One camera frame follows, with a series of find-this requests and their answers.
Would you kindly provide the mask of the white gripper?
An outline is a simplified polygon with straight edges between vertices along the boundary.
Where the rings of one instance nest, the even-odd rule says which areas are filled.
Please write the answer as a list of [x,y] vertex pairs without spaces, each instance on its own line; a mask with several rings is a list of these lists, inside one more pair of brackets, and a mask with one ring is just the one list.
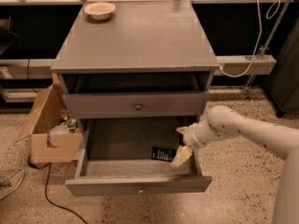
[[179,168],[192,156],[192,148],[205,147],[215,137],[215,130],[204,119],[191,126],[176,128],[176,131],[183,134],[183,142],[186,146],[179,146],[171,166]]

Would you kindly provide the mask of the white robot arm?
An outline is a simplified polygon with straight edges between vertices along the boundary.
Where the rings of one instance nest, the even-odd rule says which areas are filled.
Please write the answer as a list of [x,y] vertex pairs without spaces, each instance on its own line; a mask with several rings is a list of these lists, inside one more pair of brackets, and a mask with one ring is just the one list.
[[299,224],[299,130],[244,117],[233,109],[216,105],[207,118],[190,126],[177,128],[183,135],[171,165],[179,167],[194,152],[211,141],[241,135],[284,160],[278,182],[272,224]]

